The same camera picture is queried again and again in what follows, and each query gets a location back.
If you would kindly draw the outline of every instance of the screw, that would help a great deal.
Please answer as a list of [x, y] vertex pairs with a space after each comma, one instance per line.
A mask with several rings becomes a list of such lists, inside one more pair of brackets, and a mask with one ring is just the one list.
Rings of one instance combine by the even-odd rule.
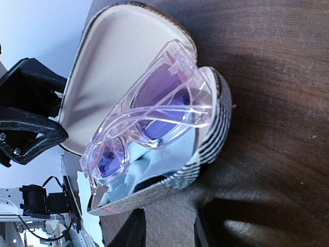
[[6, 139], [6, 134], [5, 133], [1, 133], [0, 134], [0, 141], [4, 141]]
[[20, 153], [21, 153], [21, 150], [19, 148], [15, 148], [14, 154], [15, 155], [20, 155]]

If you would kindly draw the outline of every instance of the black bracket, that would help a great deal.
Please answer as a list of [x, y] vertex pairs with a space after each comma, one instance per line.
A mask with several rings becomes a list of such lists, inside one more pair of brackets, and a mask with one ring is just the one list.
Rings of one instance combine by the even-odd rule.
[[0, 78], [0, 163], [26, 165], [68, 138], [58, 116], [66, 79], [37, 59], [22, 59]]

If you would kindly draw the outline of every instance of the sunglasses temple arm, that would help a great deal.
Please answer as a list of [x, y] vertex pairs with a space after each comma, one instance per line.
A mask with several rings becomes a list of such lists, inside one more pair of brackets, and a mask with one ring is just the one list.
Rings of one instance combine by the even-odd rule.
[[[177, 119], [178, 113], [185, 114], [182, 114], [181, 119]], [[163, 121], [194, 128], [203, 128], [211, 124], [212, 107], [208, 105], [176, 105], [175, 107], [172, 105], [161, 105], [155, 109], [151, 107], [134, 108], [114, 119], [109, 129], [117, 129], [117, 136], [141, 120]]]

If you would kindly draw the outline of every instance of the wire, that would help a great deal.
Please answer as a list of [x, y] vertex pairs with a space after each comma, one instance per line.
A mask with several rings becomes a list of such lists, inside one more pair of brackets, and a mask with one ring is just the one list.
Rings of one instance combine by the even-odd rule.
[[62, 236], [60, 236], [60, 237], [57, 237], [57, 238], [43, 238], [43, 237], [38, 236], [34, 232], [32, 232], [31, 229], [27, 226], [27, 224], [25, 223], [25, 221], [22, 219], [21, 216], [19, 216], [19, 215], [17, 215], [17, 216], [19, 217], [19, 219], [21, 220], [21, 222], [23, 223], [23, 225], [25, 226], [25, 228], [28, 229], [29, 232], [32, 233], [32, 235], [34, 235], [35, 237], [37, 237], [37, 238], [39, 238], [41, 240], [45, 240], [45, 241], [49, 241], [49, 242], [54, 242], [54, 241], [57, 241], [57, 240], [60, 240], [60, 239], [64, 238], [69, 233], [69, 231], [70, 231], [70, 229], [71, 229], [71, 227], [73, 225], [72, 221], [70, 220], [70, 226], [65, 231], [65, 233]]
[[59, 180], [58, 178], [54, 177], [54, 176], [49, 177], [49, 178], [43, 183], [43, 185], [42, 185], [41, 187], [42, 187], [42, 188], [45, 187], [45, 186], [49, 183], [49, 181], [50, 181], [51, 179], [56, 179], [56, 182], [58, 183], [58, 185], [59, 185], [61, 188], [63, 188], [63, 186], [62, 186], [60, 180]]

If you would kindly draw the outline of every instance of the black plastic part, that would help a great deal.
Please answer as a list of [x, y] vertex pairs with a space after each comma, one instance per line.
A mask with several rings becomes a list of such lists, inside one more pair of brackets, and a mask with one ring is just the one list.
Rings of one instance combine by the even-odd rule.
[[23, 59], [0, 78], [0, 163], [26, 165], [68, 138], [63, 127], [48, 119], [59, 113], [66, 79], [36, 59]]
[[47, 198], [47, 205], [51, 215], [64, 214], [69, 211], [68, 196], [66, 193], [50, 193]]
[[68, 177], [63, 176], [63, 181], [63, 191], [66, 193], [68, 198], [69, 210], [71, 211], [71, 220], [74, 223], [75, 230], [77, 231], [77, 233], [79, 233], [81, 231], [81, 216], [79, 213], [79, 209], [74, 200], [74, 195], [72, 194]]
[[21, 204], [23, 216], [30, 216], [39, 219], [49, 219], [50, 213], [47, 208], [46, 189], [37, 185], [23, 186], [20, 188], [23, 194], [24, 204]]
[[145, 247], [146, 219], [143, 209], [135, 209], [107, 247]]

